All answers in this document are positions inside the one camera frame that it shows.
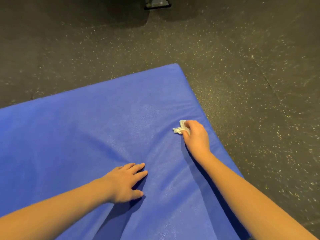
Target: blue vinyl mat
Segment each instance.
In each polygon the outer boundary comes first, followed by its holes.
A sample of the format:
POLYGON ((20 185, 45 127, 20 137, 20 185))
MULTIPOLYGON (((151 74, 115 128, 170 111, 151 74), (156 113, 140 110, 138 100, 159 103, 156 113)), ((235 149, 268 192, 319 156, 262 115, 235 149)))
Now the blue vinyl mat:
POLYGON ((1 109, 0 216, 145 162, 142 199, 104 204, 58 239, 248 238, 173 133, 181 119, 202 123, 211 151, 240 175, 177 64, 1 109))

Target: white wipe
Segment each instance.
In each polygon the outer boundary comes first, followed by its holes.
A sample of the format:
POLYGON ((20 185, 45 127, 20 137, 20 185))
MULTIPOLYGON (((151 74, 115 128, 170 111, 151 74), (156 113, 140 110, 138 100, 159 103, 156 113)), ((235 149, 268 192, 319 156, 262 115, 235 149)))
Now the white wipe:
POLYGON ((181 131, 186 131, 186 132, 188 132, 188 134, 190 135, 190 129, 184 125, 185 122, 186 122, 186 120, 181 120, 181 121, 180 121, 180 127, 178 127, 178 128, 173 128, 173 132, 174 132, 174 133, 178 133, 178 134, 181 135, 181 134, 182 134, 181 131))

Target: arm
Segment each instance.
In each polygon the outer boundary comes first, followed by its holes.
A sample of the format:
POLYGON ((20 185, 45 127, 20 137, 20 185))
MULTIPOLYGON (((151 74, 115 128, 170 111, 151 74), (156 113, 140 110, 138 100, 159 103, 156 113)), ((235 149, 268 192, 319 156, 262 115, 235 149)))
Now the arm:
POLYGON ((194 159, 208 173, 234 214, 256 240, 317 240, 302 225, 211 152, 209 137, 197 121, 186 121, 183 138, 194 159))
POLYGON ((122 203, 143 196, 132 187, 147 175, 144 163, 117 167, 104 177, 0 218, 0 239, 47 240, 103 203, 122 203))

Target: forearm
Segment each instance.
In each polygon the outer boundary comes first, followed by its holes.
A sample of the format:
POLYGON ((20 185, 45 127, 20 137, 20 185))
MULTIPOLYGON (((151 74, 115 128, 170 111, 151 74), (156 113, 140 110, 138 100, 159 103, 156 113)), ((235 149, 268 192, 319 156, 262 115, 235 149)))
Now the forearm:
POLYGON ((257 240, 316 240, 296 220, 212 153, 196 160, 209 174, 240 222, 257 240))
POLYGON ((95 181, 0 218, 0 238, 48 240, 102 204, 95 181))

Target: speckled floor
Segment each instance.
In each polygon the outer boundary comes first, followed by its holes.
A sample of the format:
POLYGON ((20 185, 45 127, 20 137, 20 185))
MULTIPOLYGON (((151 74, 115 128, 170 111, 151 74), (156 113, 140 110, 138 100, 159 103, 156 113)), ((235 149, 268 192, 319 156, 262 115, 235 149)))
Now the speckled floor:
POLYGON ((178 63, 244 177, 320 238, 320 0, 0 0, 0 107, 178 63))

